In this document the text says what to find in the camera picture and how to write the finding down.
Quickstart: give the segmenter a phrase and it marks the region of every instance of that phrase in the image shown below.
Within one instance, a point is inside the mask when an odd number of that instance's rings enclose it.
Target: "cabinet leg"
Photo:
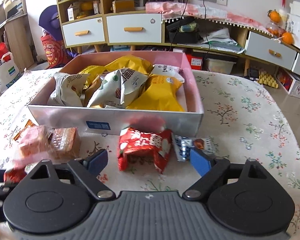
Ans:
[[[96,49],[96,52],[101,52],[99,45],[94,45],[94,48]]]
[[[250,59],[247,58],[244,64],[244,76],[248,75],[248,68],[250,68]]]

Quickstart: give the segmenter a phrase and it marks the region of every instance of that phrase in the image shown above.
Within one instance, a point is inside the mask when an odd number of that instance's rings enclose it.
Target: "yellow egg tray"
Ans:
[[[268,74],[266,71],[259,72],[259,84],[265,84],[272,88],[278,88],[278,83],[274,80],[273,76]]]

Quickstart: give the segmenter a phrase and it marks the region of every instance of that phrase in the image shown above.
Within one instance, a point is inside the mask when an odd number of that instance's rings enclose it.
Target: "black cable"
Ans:
[[[204,9],[205,9],[205,11],[204,11],[204,27],[205,27],[205,29],[206,29],[206,39],[207,39],[207,42],[208,42],[208,45],[209,45],[208,52],[207,52],[206,56],[204,57],[204,61],[206,61],[206,60],[207,60],[208,53],[209,53],[209,51],[210,51],[210,43],[209,43],[208,36],[207,36],[207,22],[206,22],[206,20],[207,20],[207,8],[206,8],[206,6],[205,6],[205,4],[204,4],[204,0],[203,0],[203,6],[204,6]]]
[[[176,37],[176,35],[177,35],[177,32],[179,31],[179,28],[180,28],[180,23],[181,23],[181,20],[182,20],[182,17],[183,17],[183,15],[185,14],[185,11],[186,11],[186,8],[187,8],[187,4],[188,4],[188,0],[186,1],[186,6],[185,6],[185,9],[183,10],[183,13],[182,13],[182,15],[181,15],[181,18],[180,18],[180,21],[179,21],[179,25],[178,25],[177,31],[176,31],[176,33],[173,35],[173,39],[172,39],[172,41],[171,41],[170,48],[169,48],[169,50],[168,50],[168,51],[170,51],[170,50],[171,50],[171,47],[172,47],[172,44],[173,44],[174,38]]]

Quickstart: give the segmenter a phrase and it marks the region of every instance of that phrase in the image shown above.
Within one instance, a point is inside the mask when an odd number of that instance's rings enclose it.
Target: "bag handle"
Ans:
[[[3,61],[3,58],[4,58],[4,57],[7,57],[8,55],[10,55],[11,60],[13,60],[13,55],[12,55],[12,53],[11,53],[10,51],[8,51],[6,54],[4,54],[4,55],[2,56],[2,58],[1,58],[1,60]]]

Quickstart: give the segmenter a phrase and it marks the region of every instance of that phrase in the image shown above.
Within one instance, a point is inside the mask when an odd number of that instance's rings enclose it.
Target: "purple hat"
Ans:
[[[51,5],[43,10],[39,18],[39,26],[50,33],[56,41],[63,40],[57,5]]]

